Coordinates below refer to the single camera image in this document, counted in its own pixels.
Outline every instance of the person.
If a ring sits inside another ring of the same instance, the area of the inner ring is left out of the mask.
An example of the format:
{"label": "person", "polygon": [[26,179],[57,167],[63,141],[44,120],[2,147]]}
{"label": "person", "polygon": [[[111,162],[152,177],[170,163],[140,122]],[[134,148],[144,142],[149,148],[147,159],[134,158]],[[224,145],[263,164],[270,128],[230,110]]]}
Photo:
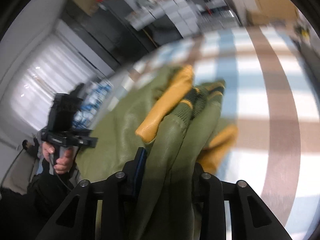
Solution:
{"label": "person", "polygon": [[[36,174],[27,188],[27,194],[33,196],[32,205],[38,212],[46,218],[52,216],[55,210],[62,203],[64,198],[68,195],[72,187],[71,184],[65,185],[57,175],[50,174],[50,155],[54,154],[54,147],[48,143],[43,142],[42,150],[42,172]],[[53,166],[58,175],[63,175],[70,171],[74,164],[73,148],[68,148],[63,155],[57,159]]]}
{"label": "person", "polygon": [[38,158],[39,142],[36,137],[33,137],[33,142],[35,145],[32,145],[28,140],[22,142],[22,147],[25,151],[33,158]]}
{"label": "person", "polygon": [[[54,153],[54,147],[44,142],[40,149],[43,171],[33,177],[27,194],[0,187],[0,231],[6,239],[35,239],[69,193],[58,177],[49,173],[49,156]],[[73,159],[73,149],[67,149],[53,167],[56,173],[70,171]]]}

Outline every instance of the brown floor stripe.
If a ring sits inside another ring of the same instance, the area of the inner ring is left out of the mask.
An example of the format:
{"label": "brown floor stripe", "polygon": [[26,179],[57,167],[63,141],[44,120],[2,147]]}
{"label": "brown floor stripe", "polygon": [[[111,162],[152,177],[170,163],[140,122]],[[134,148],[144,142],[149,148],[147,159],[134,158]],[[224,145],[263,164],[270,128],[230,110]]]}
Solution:
{"label": "brown floor stripe", "polygon": [[[247,31],[261,65],[270,113],[269,158],[261,198],[285,226],[299,178],[301,155],[299,120],[289,82],[276,53],[260,29],[247,29]],[[272,90],[273,76],[266,74],[270,69],[277,72],[277,82],[282,83],[284,93],[280,97]],[[289,118],[281,117],[284,114],[283,109]]]}
{"label": "brown floor stripe", "polygon": [[146,73],[149,73],[151,71],[151,67],[150,67],[150,60],[147,60],[145,62],[145,68],[142,71],[142,73],[139,73],[138,71],[136,71],[134,68],[129,70],[129,77],[134,81],[137,82],[139,80],[139,78]]}
{"label": "brown floor stripe", "polygon": [[[218,52],[213,52],[210,54],[206,54],[206,55],[200,55],[201,52],[199,52],[198,56],[196,57],[196,60],[209,60],[209,59],[217,59],[217,58],[222,58],[222,57],[234,57],[235,56],[235,51],[227,51],[227,52],[223,52],[223,53],[218,53]],[[237,58],[240,57],[250,57],[250,56],[256,56],[255,52],[250,50],[250,51],[236,51],[237,54]],[[290,51],[277,51],[277,54],[280,56],[290,56],[292,57],[292,52]],[[182,64],[185,63],[186,60],[185,59],[178,59],[178,60],[174,60],[174,58],[172,59],[172,62],[170,62],[170,65],[175,65],[175,64]]]}
{"label": "brown floor stripe", "polygon": [[194,38],[195,44],[193,45],[192,49],[190,50],[188,58],[185,60],[184,64],[188,64],[193,66],[196,60],[201,57],[200,48],[202,41],[204,40],[204,36],[199,36]]}
{"label": "brown floor stripe", "polygon": [[[246,119],[236,120],[239,130],[236,148],[269,150],[270,145],[270,121],[267,119]],[[320,123],[299,121],[301,154],[320,152]]]}

